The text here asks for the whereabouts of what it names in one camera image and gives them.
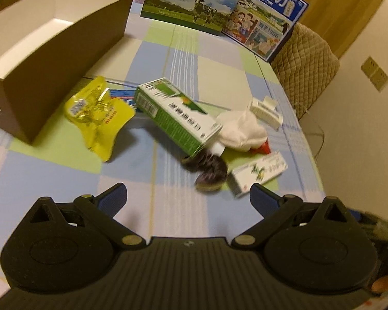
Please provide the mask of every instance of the quilted chair back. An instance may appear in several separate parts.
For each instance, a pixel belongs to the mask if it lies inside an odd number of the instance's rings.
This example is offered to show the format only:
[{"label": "quilted chair back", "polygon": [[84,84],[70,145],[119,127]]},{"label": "quilted chair back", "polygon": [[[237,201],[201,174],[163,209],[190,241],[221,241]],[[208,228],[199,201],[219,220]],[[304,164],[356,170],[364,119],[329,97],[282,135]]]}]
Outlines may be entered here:
[{"label": "quilted chair back", "polygon": [[305,113],[329,85],[339,69],[339,60],[317,33],[297,23],[292,36],[271,62],[296,116]]}]

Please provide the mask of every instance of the brown cardboard box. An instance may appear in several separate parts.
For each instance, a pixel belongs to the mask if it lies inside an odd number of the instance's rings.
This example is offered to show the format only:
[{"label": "brown cardboard box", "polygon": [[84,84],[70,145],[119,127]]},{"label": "brown cardboard box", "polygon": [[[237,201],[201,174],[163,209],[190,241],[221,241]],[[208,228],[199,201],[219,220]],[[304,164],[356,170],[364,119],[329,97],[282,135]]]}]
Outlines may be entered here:
[{"label": "brown cardboard box", "polygon": [[79,78],[124,36],[131,3],[16,0],[0,7],[0,127],[32,143]]}]

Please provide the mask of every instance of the metal screw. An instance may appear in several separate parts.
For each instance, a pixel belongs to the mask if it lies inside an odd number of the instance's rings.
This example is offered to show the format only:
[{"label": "metal screw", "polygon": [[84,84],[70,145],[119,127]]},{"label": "metal screw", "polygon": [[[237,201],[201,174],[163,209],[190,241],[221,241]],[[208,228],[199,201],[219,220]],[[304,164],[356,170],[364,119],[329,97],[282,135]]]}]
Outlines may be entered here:
[{"label": "metal screw", "polygon": [[128,246],[139,245],[141,242],[142,238],[140,236],[129,235],[122,238],[122,243]]},{"label": "metal screw", "polygon": [[243,234],[241,236],[236,237],[234,241],[239,245],[247,246],[254,244],[256,242],[256,238],[248,234]]}]

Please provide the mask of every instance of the blue and green checkered tablecloth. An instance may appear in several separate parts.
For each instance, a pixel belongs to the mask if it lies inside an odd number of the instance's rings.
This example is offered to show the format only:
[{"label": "blue and green checkered tablecloth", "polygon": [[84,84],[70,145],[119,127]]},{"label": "blue and green checkered tablecloth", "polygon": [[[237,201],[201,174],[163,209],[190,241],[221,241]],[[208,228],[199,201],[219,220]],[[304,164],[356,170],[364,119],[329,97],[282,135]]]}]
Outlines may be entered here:
[{"label": "blue and green checkered tablecloth", "polygon": [[[267,187],[280,195],[294,193],[305,201],[321,201],[323,188],[309,146],[270,65],[224,36],[140,18],[140,11],[141,5],[133,4],[125,37],[87,77],[102,75],[112,88],[121,89],[165,76],[212,115],[222,107],[244,110],[252,96],[276,99],[284,123],[279,131],[267,127],[269,143],[289,168]],[[225,236],[230,241],[261,219],[248,196],[235,199],[227,187],[197,192],[197,174],[182,169],[181,156],[156,127],[125,126],[112,159],[102,163],[85,148],[79,129],[61,110],[33,146],[0,130],[0,250],[37,198],[69,202],[85,193],[97,195],[117,182],[128,188],[128,202],[115,219],[147,240],[155,235]],[[230,167],[252,157],[224,153]]]}]

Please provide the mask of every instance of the white cloth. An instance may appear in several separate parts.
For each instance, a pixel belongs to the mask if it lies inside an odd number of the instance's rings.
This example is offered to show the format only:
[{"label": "white cloth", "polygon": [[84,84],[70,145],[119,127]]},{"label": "white cloth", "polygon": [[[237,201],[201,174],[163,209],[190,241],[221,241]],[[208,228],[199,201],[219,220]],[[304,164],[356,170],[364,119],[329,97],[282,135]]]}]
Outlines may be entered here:
[{"label": "white cloth", "polygon": [[250,111],[227,111],[216,121],[222,125],[219,141],[232,149],[246,152],[259,148],[267,140],[266,129],[257,123],[256,116]]}]

